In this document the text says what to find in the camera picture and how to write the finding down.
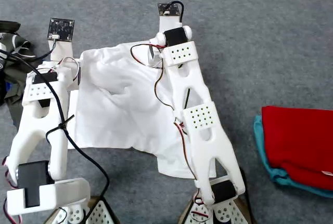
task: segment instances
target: white perforated plate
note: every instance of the white perforated plate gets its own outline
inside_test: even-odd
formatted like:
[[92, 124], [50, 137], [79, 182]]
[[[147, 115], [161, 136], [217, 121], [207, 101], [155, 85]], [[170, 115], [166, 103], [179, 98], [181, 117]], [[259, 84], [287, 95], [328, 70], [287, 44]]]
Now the white perforated plate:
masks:
[[197, 130], [211, 128], [219, 123], [219, 116], [213, 101], [183, 111], [185, 124]]
[[41, 99], [53, 98], [53, 94], [50, 89], [46, 86], [45, 83], [36, 84], [36, 85], [27, 85], [27, 97], [25, 98], [26, 102], [36, 101]]
[[167, 47], [163, 50], [162, 56], [168, 66], [198, 59], [196, 45], [193, 41]]
[[114, 224], [103, 201], [99, 201], [86, 224]]
[[[228, 223], [231, 221], [231, 224], [248, 224], [244, 215], [241, 213], [237, 205], [233, 200], [216, 203], [213, 205], [213, 210], [217, 220], [220, 223]], [[198, 219], [193, 217], [192, 211], [198, 211], [201, 213], [209, 213], [209, 218], [206, 220]], [[198, 205], [194, 203], [187, 217], [185, 217], [184, 224], [213, 224], [213, 215], [212, 211], [208, 211], [204, 205]]]
[[[60, 209], [52, 224], [79, 224], [82, 222], [83, 210], [81, 208], [69, 206], [63, 207], [63, 209], [67, 212], [67, 217], [64, 222], [62, 221], [66, 213]], [[89, 219], [86, 221], [86, 224], [114, 224], [112, 217], [103, 201], [98, 202]]]
[[[197, 215], [192, 212], [200, 212], [202, 214], [208, 215], [207, 217], [203, 217]], [[184, 224], [213, 224], [213, 211], [208, 210], [205, 205], [198, 205], [197, 203], [193, 203], [191, 210], [188, 212], [188, 216]]]
[[233, 200], [216, 203], [213, 205], [213, 209], [216, 218], [221, 223], [226, 223], [231, 220], [232, 224], [248, 224]]

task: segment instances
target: white fabric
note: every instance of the white fabric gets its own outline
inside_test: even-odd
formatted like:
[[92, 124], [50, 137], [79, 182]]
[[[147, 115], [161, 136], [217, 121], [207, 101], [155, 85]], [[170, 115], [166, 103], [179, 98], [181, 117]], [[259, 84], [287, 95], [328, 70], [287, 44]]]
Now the white fabric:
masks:
[[[154, 95], [154, 83], [161, 69], [136, 62], [130, 47], [87, 50], [81, 54], [81, 83], [75, 117], [75, 141], [79, 147], [130, 148], [154, 154], [158, 171], [168, 176], [192, 178], [183, 154], [179, 131], [170, 107]], [[133, 49], [137, 58], [148, 62], [148, 46]], [[159, 97], [171, 103], [164, 74], [157, 86]], [[190, 160], [189, 141], [187, 157]], [[215, 167], [210, 176], [215, 177]]]

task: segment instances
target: teal fabric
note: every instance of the teal fabric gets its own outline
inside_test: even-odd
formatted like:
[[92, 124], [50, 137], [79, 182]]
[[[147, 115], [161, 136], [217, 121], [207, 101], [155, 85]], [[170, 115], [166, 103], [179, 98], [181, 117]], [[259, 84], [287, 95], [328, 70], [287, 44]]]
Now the teal fabric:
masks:
[[314, 194], [318, 194], [318, 195], [321, 195], [324, 197], [333, 198], [333, 191], [318, 189], [318, 188], [314, 188], [314, 187], [310, 187], [310, 186], [306, 186], [306, 185], [297, 183], [297, 182], [293, 181], [292, 179], [290, 179], [290, 177], [288, 176], [288, 173], [284, 169], [271, 168], [270, 164], [268, 163], [268, 159], [267, 159], [266, 153], [265, 153], [264, 128], [262, 125], [261, 116], [256, 116], [254, 118], [253, 128], [254, 128], [255, 141], [257, 143], [257, 148], [258, 148], [258, 152], [259, 152], [261, 161], [263, 162], [263, 164], [273, 182], [276, 182], [280, 185], [293, 186], [295, 188], [307, 190]]

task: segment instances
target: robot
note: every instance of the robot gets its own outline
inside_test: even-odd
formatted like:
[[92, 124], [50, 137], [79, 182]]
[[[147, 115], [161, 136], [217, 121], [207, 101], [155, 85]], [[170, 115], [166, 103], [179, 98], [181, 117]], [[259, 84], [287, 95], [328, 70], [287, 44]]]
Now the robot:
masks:
[[[170, 107], [174, 110], [174, 125], [181, 134], [183, 145], [183, 135], [189, 137], [192, 164], [187, 160], [185, 149], [184, 155], [198, 189], [178, 223], [249, 223], [234, 202], [245, 192], [245, 184], [231, 142], [204, 84], [196, 46], [191, 41], [191, 28], [182, 24], [184, 5], [174, 1], [158, 4], [158, 8], [159, 32], [149, 40], [149, 65], [162, 62], [162, 72], [168, 77], [172, 88], [173, 106]], [[21, 215], [60, 208], [56, 218], [50, 222], [52, 224], [102, 223], [90, 216], [107, 212], [108, 215], [101, 220], [117, 223], [101, 199], [88, 207], [91, 195], [85, 179], [63, 180], [68, 148], [66, 123], [72, 119], [67, 118], [67, 112], [75, 112], [76, 101], [73, 99], [80, 83], [80, 60], [73, 58], [71, 45], [73, 27], [73, 20], [50, 20], [49, 46], [52, 49], [56, 42], [56, 47], [50, 61], [44, 61], [38, 67], [44, 78], [34, 71], [27, 76], [21, 124], [4, 162], [15, 187], [7, 192], [7, 211], [9, 215]], [[189, 89], [199, 97], [195, 105], [184, 108], [184, 98]], [[58, 112], [59, 103], [63, 119]], [[52, 148], [50, 160], [28, 163], [30, 154], [45, 136]], [[209, 166], [215, 160], [227, 175], [210, 180]]]

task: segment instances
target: red cloth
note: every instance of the red cloth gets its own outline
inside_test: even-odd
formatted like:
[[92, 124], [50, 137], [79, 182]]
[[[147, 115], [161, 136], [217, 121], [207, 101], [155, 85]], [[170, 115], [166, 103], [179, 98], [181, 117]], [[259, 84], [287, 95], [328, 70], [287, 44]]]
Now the red cloth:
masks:
[[333, 190], [333, 111], [262, 108], [265, 151], [272, 168], [283, 168], [304, 185]]

